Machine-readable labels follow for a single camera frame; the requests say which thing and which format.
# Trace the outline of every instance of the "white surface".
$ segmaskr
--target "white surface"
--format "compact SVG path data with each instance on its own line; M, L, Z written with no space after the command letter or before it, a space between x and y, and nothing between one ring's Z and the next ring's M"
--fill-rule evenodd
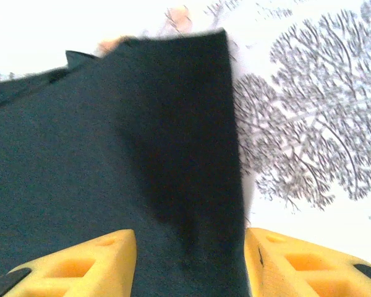
M203 13L210 1L0 1L0 70L24 74L66 64L65 50L92 53L99 41L122 34L139 35L147 28L157 32L168 6L185 4L194 22L194 31L204 31L211 19ZM274 71L268 60L271 43L292 24L304 17L343 7L359 7L360 1L310 1L300 5L286 20L252 20L254 2L249 1L221 24L240 45L255 44L252 51L241 47L234 68L269 77ZM245 183L246 198L252 185ZM349 201L340 190L339 199L326 212L302 206L302 213L291 214L279 202L268 202L254 195L249 218L252 226L348 252L371 262L371 193L360 202Z

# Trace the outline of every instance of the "gray tree branches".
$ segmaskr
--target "gray tree branches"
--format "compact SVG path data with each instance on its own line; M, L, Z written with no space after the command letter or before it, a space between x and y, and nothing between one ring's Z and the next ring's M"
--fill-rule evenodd
M371 1L362 7L371 15ZM242 168L269 199L324 209L333 183L371 190L371 26L351 11L293 25L271 48L273 85L234 83Z
M212 27L215 28L220 21L228 12L236 9L242 0L218 0L210 4L205 13L213 17Z
M257 6L258 14L262 15L264 19L282 19L292 16L292 10L288 8L272 8L267 7L266 5L261 5L260 3L256 3L255 5Z

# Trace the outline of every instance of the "black cloth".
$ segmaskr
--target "black cloth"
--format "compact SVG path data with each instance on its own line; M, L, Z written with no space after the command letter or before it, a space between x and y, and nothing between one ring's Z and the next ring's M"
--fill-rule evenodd
M0 82L0 107L12 100L19 100L32 92L38 92L48 84L53 84L69 73L80 69L96 57L78 51L66 51L66 59L67 67L52 69L22 79Z
M66 71L7 84L0 274L130 228L132 296L248 296L225 32L130 39Z

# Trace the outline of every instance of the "square hole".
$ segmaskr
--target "square hole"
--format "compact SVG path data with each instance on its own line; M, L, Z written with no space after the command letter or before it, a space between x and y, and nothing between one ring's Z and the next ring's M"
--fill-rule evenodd
M65 260L50 271L46 277L83 277L94 263L94 259Z
M353 288L345 280L314 280L308 284L315 290L320 297L362 297L365 296Z
M298 271L333 269L321 257L314 254L289 254L285 258Z

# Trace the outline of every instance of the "dark fabric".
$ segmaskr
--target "dark fabric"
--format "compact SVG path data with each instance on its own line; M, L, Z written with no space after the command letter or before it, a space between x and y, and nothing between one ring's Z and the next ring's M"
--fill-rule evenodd
M132 296L248 296L243 217L224 31L131 39L0 107L0 273L130 228Z
M0 297L7 294L13 287L27 277L32 270L30 268L21 268L0 276Z
M0 107L53 84L71 72L79 70L97 57L78 51L66 51L67 67L51 69L23 79L0 82Z

